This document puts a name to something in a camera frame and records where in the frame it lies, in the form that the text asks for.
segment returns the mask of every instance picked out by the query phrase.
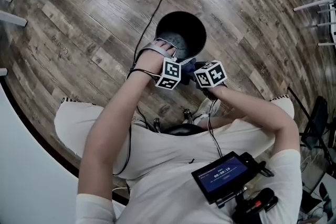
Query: blue screen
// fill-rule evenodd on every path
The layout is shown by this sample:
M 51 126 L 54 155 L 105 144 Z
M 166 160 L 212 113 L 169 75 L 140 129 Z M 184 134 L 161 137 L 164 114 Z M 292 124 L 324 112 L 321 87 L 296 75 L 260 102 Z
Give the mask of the blue screen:
M 226 162 L 197 176 L 207 192 L 221 187 L 247 170 L 247 167 L 236 157 L 231 157 Z

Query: person's right hand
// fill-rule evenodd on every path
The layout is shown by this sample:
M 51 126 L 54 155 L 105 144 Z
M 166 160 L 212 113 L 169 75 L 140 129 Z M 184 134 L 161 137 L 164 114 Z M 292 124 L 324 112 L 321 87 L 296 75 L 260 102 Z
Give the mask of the person's right hand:
M 154 41 L 153 44 L 155 46 L 161 47 L 161 49 L 166 50 L 170 55 L 173 55 L 176 48 L 172 48 L 172 46 L 164 41 Z M 154 74 L 160 74 L 163 66 L 163 58 L 164 56 L 158 53 L 155 50 L 147 49 L 143 53 L 141 53 L 136 65 L 135 69 L 143 69 Z

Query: black chair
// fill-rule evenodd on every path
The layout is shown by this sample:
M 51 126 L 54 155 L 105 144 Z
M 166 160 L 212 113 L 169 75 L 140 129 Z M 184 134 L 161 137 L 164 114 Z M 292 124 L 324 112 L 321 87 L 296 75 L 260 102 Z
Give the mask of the black chair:
M 322 149 L 324 152 L 324 157 L 329 164 L 327 168 L 327 174 L 336 178 L 336 164 L 333 162 L 328 148 L 322 139 L 323 135 L 326 134 L 326 132 L 324 133 L 325 129 L 327 129 L 327 131 L 330 130 L 330 132 L 333 132 L 335 129 L 335 124 L 328 123 L 328 104 L 326 99 L 324 99 L 322 96 L 318 96 L 316 98 L 313 111 L 311 115 L 309 115 L 309 113 L 304 108 L 303 104 L 293 92 L 293 90 L 290 87 L 288 87 L 287 89 L 299 103 L 301 109 L 308 119 L 308 123 L 306 128 L 304 129 L 304 132 L 300 133 L 301 141 L 303 142 L 303 144 L 301 144 L 300 146 L 305 146 L 310 150 L 312 150 L 313 148 Z

